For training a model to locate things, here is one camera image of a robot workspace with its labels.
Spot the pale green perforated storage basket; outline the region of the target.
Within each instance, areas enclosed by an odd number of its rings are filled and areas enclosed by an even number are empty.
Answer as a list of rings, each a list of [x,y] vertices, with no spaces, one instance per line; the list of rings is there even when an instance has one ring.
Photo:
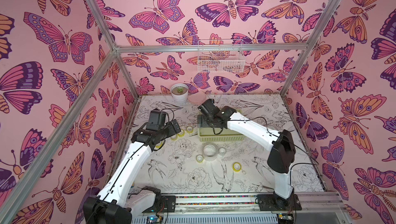
[[[202,114],[197,116],[197,131],[201,142],[243,141],[245,136],[226,128],[212,128]]]

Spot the large clear tape roll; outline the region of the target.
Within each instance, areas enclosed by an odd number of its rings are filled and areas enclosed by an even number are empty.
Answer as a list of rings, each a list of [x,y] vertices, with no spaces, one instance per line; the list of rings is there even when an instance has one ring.
[[[205,143],[202,148],[202,155],[205,161],[214,161],[218,155],[218,147],[215,144]]]

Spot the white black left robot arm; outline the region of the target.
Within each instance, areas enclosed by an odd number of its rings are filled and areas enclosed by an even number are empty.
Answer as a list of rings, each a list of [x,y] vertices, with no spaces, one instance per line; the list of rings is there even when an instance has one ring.
[[[86,199],[82,206],[88,224],[130,224],[145,210],[160,200],[160,190],[144,187],[139,194],[129,197],[135,179],[156,146],[181,131],[177,120],[165,110],[157,108],[131,138],[123,157],[111,179],[95,196]]]

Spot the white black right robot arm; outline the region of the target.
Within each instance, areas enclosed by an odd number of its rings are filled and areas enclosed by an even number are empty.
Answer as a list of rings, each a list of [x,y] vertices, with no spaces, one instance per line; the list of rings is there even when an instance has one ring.
[[[295,161],[296,147],[291,132],[278,132],[256,123],[237,112],[236,109],[225,106],[222,109],[214,105],[213,99],[207,99],[198,110],[202,120],[211,128],[236,131],[255,141],[267,151],[267,164],[273,170],[275,179],[274,197],[288,200],[292,193],[290,169]]]

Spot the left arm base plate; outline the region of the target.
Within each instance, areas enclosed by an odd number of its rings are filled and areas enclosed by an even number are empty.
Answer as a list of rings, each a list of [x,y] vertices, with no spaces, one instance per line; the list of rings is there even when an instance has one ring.
[[[176,207],[176,196],[156,197],[152,206],[145,208],[143,213],[157,213],[160,210],[165,213],[174,213]]]

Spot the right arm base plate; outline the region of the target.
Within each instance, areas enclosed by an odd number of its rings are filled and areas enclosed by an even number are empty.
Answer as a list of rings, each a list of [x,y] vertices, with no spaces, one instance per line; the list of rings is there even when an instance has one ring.
[[[255,200],[260,211],[301,211],[302,206],[298,196],[294,193],[289,198],[284,199],[276,193],[259,194]]]

